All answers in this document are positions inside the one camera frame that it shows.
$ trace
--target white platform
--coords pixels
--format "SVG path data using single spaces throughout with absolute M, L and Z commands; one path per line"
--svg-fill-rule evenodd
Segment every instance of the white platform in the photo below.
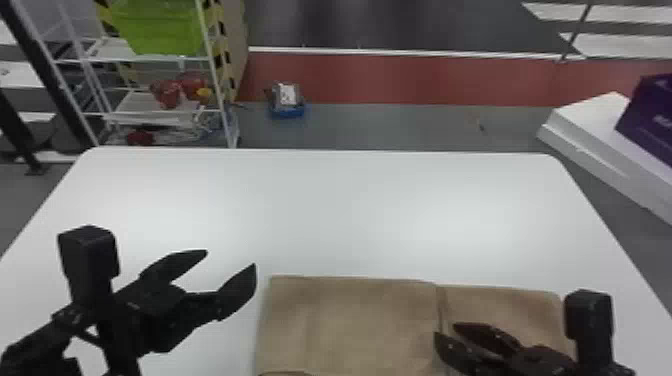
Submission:
M 628 102 L 609 93 L 558 108 L 538 137 L 672 224 L 672 168 L 615 130 Z
M 638 376 L 669 373 L 672 319 L 547 155 L 93 149 L 0 259 L 1 348 L 69 301 L 56 236 L 83 224 L 116 234 L 117 289 L 183 249 L 210 252 L 177 281 L 189 290 L 258 265 L 250 304 L 170 354 L 143 358 L 147 376 L 253 376 L 257 320 L 274 274 L 607 291 L 617 359 Z M 85 375 L 102 374 L 91 346 L 73 343 L 68 354 L 79 356 Z

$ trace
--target tan cloth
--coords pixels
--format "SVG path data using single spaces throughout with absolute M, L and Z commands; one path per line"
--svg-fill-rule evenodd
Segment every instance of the tan cloth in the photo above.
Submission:
M 492 323 L 524 344 L 571 349 L 562 303 L 550 293 L 277 276 L 264 304 L 258 375 L 443 376 L 433 332 L 454 335 L 457 321 Z

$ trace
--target blue box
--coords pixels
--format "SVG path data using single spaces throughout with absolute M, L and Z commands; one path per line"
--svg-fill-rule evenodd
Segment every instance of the blue box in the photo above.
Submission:
M 672 74 L 644 77 L 616 130 L 672 167 Z

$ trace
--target shelf rack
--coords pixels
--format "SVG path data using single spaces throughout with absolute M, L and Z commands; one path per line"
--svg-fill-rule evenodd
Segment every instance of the shelf rack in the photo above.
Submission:
M 215 4 L 210 1 L 212 0 L 194 0 L 204 41 L 202 53 L 197 56 L 136 54 L 125 39 L 108 34 L 100 17 L 76 18 L 70 14 L 72 9 L 68 9 L 64 0 L 49 2 L 54 6 L 59 21 L 49 27 L 40 25 L 42 30 L 46 29 L 40 32 L 40 27 L 36 25 L 36 20 L 31 17 L 23 1 L 14 0 L 13 5 L 26 28 L 35 37 L 39 48 L 48 57 L 60 89 L 64 91 L 77 117 L 84 124 L 93 145 L 104 144 L 111 133 L 119 132 L 125 126 L 149 124 L 198 128 L 202 127 L 200 121 L 203 114 L 219 114 L 220 120 L 210 131 L 222 131 L 227 146 L 235 148 L 240 137 L 238 120 L 231 105 L 235 99 L 235 91 L 229 86 L 233 82 L 230 67 L 222 62 L 224 56 L 227 60 L 230 56 L 227 50 L 228 39 L 223 34 L 225 28 L 222 20 L 212 14 L 206 17 L 204 6 Z M 78 25 L 82 22 L 93 25 L 95 32 L 92 33 L 91 28 L 81 32 Z M 58 42 L 71 45 L 69 56 L 52 55 L 47 48 L 47 42 L 54 41 L 54 38 Z M 83 75 L 83 81 L 75 88 L 66 82 L 63 74 L 64 67 L 73 66 L 80 69 Z M 149 92 L 151 78 L 147 77 L 169 79 L 181 72 L 192 71 L 201 72 L 209 82 L 213 93 L 209 102 L 201 104 L 188 101 L 182 96 L 181 104 L 175 109 L 161 109 Z M 105 77 L 109 75 L 115 76 L 112 84 Z M 81 91 L 90 93 L 86 103 L 77 98 L 76 93 Z M 102 127 L 98 126 L 99 129 L 96 129 L 101 121 Z M 208 122 L 208 126 L 213 126 L 212 121 Z

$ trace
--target white wire shelf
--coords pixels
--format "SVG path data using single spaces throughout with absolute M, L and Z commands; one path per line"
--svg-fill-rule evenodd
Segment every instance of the white wire shelf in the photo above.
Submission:
M 146 92 L 130 91 L 113 112 L 94 113 L 103 120 L 120 124 L 156 124 L 168 127 L 195 127 L 201 114 L 220 112 L 219 109 L 206 109 L 198 101 L 182 98 L 180 104 L 172 110 L 164 110 L 154 95 Z
M 58 59 L 57 63 L 78 63 L 86 60 L 93 63 L 114 63 L 114 62 L 187 62 L 200 61 L 207 62 L 208 56 L 184 56 L 184 55 L 138 55 L 128 45 L 128 42 L 122 38 L 105 37 L 100 39 L 86 39 L 83 42 L 92 42 L 93 44 L 85 51 L 86 56 L 78 59 Z

